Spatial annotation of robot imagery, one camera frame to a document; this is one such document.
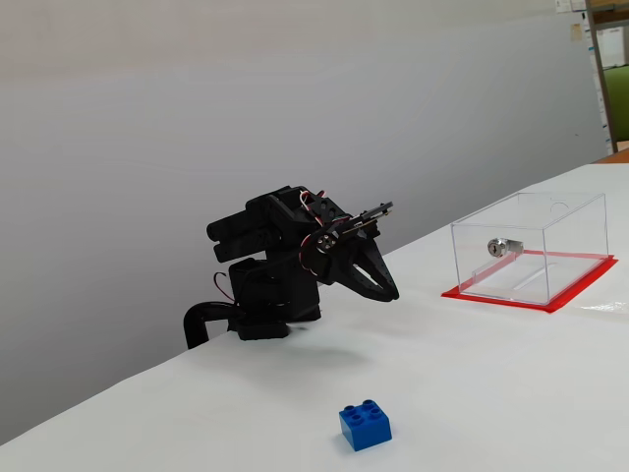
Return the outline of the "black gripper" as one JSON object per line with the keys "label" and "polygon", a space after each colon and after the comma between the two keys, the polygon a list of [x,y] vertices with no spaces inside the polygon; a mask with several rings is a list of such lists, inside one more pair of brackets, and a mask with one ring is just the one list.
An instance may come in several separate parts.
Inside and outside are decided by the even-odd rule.
{"label": "black gripper", "polygon": [[323,284],[339,283],[378,302],[397,300],[398,288],[376,242],[359,235],[364,226],[363,221],[324,223],[302,240],[299,263]]}

